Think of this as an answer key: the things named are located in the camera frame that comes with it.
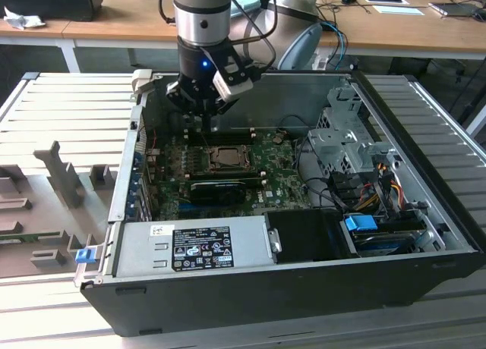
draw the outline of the wooden desk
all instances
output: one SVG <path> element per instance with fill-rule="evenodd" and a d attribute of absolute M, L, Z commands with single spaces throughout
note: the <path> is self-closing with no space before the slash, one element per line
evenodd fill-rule
<path fill-rule="evenodd" d="M 428 6 L 429 2 L 449 0 L 406 0 L 410 5 Z M 341 0 L 318 0 L 321 3 L 341 4 Z M 359 4 L 369 5 L 365 0 Z M 443 17 L 432 8 L 419 8 L 424 15 L 380 14 L 360 6 L 342 6 L 336 13 L 341 31 L 349 40 L 350 54 L 354 55 L 404 55 L 439 58 L 483 58 L 486 54 L 486 24 L 474 19 Z M 328 20 L 331 11 L 323 11 Z M 332 46 L 328 36 L 322 46 Z"/>
<path fill-rule="evenodd" d="M 341 0 L 319 0 L 335 2 Z M 407 0 L 410 5 L 427 6 L 429 2 L 449 0 Z M 104 0 L 93 22 L 47 20 L 38 30 L 15 30 L 0 24 L 0 43 L 58 46 L 71 72 L 80 68 L 74 54 L 76 47 L 131 49 L 176 49 L 176 29 L 161 19 L 158 0 Z M 164 0 L 164 9 L 173 15 L 172 0 Z M 340 7 L 336 14 L 339 28 L 349 40 L 350 55 L 382 55 L 419 58 L 483 59 L 486 55 L 486 24 L 473 19 L 440 18 L 431 8 L 420 8 L 424 16 L 379 14 L 366 7 Z M 324 11 L 333 19 L 330 11 Z M 326 51 L 336 46 L 336 35 L 325 33 L 320 47 Z"/>

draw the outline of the power supply label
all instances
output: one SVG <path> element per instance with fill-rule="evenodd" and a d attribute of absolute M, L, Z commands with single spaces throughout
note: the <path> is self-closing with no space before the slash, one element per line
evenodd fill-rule
<path fill-rule="evenodd" d="M 229 226 L 174 230 L 172 249 L 176 272 L 234 266 Z"/>

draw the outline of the blue latch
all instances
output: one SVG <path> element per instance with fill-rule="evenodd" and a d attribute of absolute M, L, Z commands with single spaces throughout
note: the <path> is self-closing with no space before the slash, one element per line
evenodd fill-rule
<path fill-rule="evenodd" d="M 76 252 L 76 263 L 96 263 L 96 248 L 79 249 Z"/>
<path fill-rule="evenodd" d="M 377 230 L 377 223 L 371 215 L 351 215 L 345 221 L 348 231 Z"/>

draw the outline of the table leg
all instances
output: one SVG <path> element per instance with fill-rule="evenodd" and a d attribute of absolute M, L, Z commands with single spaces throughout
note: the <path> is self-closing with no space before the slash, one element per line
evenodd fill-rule
<path fill-rule="evenodd" d="M 74 41 L 72 39 L 60 39 L 58 40 L 57 45 L 62 50 L 69 72 L 80 72 L 76 54 L 74 53 L 74 48 L 76 48 Z"/>
<path fill-rule="evenodd" d="M 483 109 L 479 112 L 479 114 L 471 121 L 471 124 L 467 127 L 465 131 L 471 137 L 476 137 L 481 129 L 486 125 L 486 105 L 483 106 Z"/>
<path fill-rule="evenodd" d="M 137 67 L 137 55 L 135 55 L 135 49 L 128 48 L 128 59 L 130 60 L 130 66 Z"/>

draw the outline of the floor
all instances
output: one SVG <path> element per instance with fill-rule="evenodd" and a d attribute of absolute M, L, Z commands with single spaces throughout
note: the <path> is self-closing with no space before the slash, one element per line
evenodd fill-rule
<path fill-rule="evenodd" d="M 76 56 L 83 72 L 132 72 L 137 68 L 151 68 L 158 71 L 177 71 L 178 56 L 176 50 L 137 49 L 136 56 L 139 65 L 132 67 L 128 61 L 126 49 L 76 49 Z M 348 64 L 358 64 L 358 68 L 366 74 L 387 74 L 391 58 L 386 57 L 348 57 Z M 399 72 L 410 74 L 423 66 L 423 61 L 401 59 Z M 421 84 L 445 108 L 449 108 L 460 90 L 469 81 L 480 65 L 480 61 L 446 61 L 434 60 L 426 72 L 419 78 Z M 464 75 L 458 78 L 456 69 L 464 68 Z M 0 46 L 0 105 L 10 94 L 22 75 L 27 71 L 67 72 L 64 58 L 59 49 L 54 47 L 34 46 Z M 452 115 L 458 118 L 464 105 L 486 82 L 486 67 L 464 95 L 456 103 Z M 478 135 L 479 143 L 486 143 L 486 130 Z"/>

